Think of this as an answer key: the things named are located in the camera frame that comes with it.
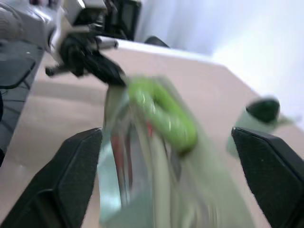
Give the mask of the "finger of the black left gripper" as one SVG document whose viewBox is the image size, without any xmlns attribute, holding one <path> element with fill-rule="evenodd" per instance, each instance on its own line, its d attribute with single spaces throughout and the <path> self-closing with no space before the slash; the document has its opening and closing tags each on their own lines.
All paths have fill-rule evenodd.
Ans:
<svg viewBox="0 0 304 228">
<path fill-rule="evenodd" d="M 85 55 L 83 62 L 84 68 L 105 84 L 126 86 L 123 80 L 124 71 L 99 52 Z"/>
</svg>

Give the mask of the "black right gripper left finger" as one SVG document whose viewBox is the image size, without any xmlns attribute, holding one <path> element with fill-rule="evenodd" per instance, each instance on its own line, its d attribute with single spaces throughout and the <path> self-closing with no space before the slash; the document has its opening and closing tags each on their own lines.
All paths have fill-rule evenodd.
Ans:
<svg viewBox="0 0 304 228">
<path fill-rule="evenodd" d="M 102 139 L 100 128 L 66 139 L 32 178 L 0 228 L 81 228 Z"/>
</svg>

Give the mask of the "black chair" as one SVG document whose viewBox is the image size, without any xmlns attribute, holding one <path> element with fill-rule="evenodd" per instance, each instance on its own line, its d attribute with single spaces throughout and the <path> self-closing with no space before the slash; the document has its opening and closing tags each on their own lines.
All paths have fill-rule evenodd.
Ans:
<svg viewBox="0 0 304 228">
<path fill-rule="evenodd" d="M 44 49 L 28 42 L 0 40 L 0 89 L 14 89 L 34 77 Z"/>
</svg>

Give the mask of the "dark rounded chair back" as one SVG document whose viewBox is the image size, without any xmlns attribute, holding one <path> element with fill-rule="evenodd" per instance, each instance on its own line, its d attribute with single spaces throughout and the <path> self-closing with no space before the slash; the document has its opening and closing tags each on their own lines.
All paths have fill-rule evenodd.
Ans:
<svg viewBox="0 0 304 228">
<path fill-rule="evenodd" d="M 159 46 L 159 47 L 164 47 L 164 48 L 170 48 L 165 42 L 163 42 L 161 39 L 159 39 L 156 36 L 148 37 L 144 43 L 147 45 L 154 45 L 154 46 Z"/>
</svg>

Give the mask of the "black background frame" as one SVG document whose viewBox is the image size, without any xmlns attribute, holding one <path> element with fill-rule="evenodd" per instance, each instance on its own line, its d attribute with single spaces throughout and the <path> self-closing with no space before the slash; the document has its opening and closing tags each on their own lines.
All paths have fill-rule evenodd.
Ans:
<svg viewBox="0 0 304 228">
<path fill-rule="evenodd" d="M 139 15 L 141 0 L 105 0 L 104 34 L 112 38 L 133 41 Z"/>
</svg>

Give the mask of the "green plush keychain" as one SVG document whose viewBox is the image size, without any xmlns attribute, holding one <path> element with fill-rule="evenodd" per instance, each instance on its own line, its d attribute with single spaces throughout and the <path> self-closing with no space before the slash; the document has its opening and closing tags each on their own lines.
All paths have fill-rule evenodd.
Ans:
<svg viewBox="0 0 304 228">
<path fill-rule="evenodd" d="M 129 82 L 128 96 L 153 129 L 179 153 L 195 146 L 198 140 L 195 123 L 160 82 L 135 78 Z"/>
</svg>

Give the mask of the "pale green transparent zip pouch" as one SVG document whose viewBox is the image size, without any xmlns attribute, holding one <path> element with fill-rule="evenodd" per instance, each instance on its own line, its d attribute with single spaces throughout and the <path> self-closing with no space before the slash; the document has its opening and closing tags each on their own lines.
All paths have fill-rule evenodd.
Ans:
<svg viewBox="0 0 304 228">
<path fill-rule="evenodd" d="M 155 77 L 196 125 L 179 153 L 144 118 L 125 87 L 111 85 L 97 166 L 101 228 L 255 228 L 249 208 L 213 142 L 174 85 Z"/>
</svg>

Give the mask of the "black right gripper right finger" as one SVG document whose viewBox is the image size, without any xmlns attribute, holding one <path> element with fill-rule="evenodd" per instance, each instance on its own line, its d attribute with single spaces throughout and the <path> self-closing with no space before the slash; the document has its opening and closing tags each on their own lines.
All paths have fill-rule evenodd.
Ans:
<svg viewBox="0 0 304 228">
<path fill-rule="evenodd" d="M 279 137 L 240 127 L 231 136 L 271 228 L 304 228 L 304 161 Z"/>
</svg>

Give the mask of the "pale green dark-topped object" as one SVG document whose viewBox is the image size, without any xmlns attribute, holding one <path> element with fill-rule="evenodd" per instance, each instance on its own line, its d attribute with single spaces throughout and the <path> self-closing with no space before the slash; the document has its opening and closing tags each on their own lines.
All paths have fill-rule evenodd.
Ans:
<svg viewBox="0 0 304 228">
<path fill-rule="evenodd" d="M 283 164 L 288 161 L 288 153 L 291 153 L 290 159 L 300 160 L 284 140 L 271 135 L 278 127 L 299 121 L 299 118 L 280 118 L 279 112 L 277 99 L 260 99 L 246 106 L 232 127 L 227 151 L 244 167 L 276 162 Z"/>
</svg>

